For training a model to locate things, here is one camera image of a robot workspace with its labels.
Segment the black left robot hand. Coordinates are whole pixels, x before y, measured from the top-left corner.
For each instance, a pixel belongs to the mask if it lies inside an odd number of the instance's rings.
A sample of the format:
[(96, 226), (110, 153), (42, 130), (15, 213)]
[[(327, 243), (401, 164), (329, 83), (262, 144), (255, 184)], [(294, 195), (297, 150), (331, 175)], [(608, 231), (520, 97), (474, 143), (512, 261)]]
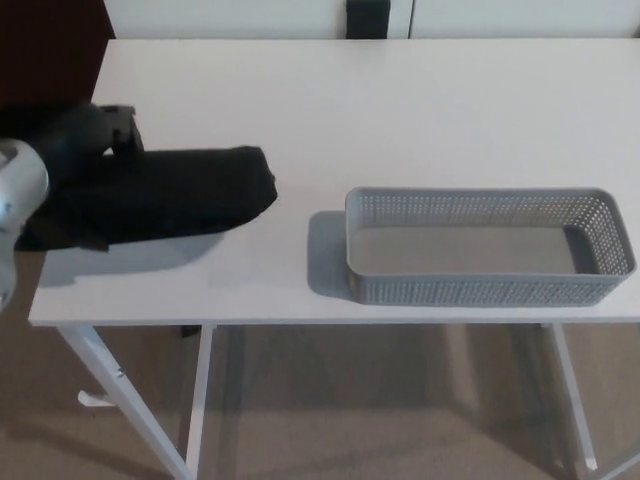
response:
[(76, 104), (54, 117), (29, 144), (42, 159), (51, 187), (56, 187), (99, 163), (107, 150), (116, 156), (144, 151), (142, 136), (129, 105)]

